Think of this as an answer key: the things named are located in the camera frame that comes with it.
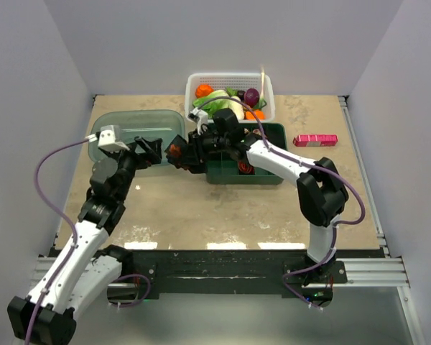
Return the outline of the dark orange floral tie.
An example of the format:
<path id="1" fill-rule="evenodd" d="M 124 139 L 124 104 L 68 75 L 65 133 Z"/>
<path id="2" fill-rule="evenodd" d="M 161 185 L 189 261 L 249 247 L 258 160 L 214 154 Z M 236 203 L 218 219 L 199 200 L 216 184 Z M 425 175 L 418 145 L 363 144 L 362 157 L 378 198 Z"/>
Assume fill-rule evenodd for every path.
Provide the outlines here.
<path id="1" fill-rule="evenodd" d="M 175 166 L 177 169 L 182 168 L 182 160 L 187 151 L 187 142 L 186 140 L 177 135 L 165 149 L 165 155 L 167 158 L 167 162 L 171 165 Z"/>

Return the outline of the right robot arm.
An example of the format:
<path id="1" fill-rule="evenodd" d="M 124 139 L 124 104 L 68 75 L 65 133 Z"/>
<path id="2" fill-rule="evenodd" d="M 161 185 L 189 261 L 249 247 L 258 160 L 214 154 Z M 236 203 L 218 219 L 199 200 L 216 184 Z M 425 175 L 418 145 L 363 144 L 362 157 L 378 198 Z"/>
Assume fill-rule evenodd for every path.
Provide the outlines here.
<path id="1" fill-rule="evenodd" d="M 335 254 L 334 226 L 344 210 L 348 192 L 332 160 L 318 161 L 294 155 L 267 139 L 264 131 L 250 132 L 239 124 L 229 109 L 217 111 L 213 125 L 203 121 L 201 111 L 188 118 L 197 124 L 186 138 L 176 136 L 165 150 L 167 161 L 193 174 L 206 173 L 208 159 L 222 152 L 232 160 L 260 168 L 292 183 L 298 194 L 302 215 L 310 223 L 310 243 L 305 265 L 313 282 L 331 274 L 329 261 Z"/>

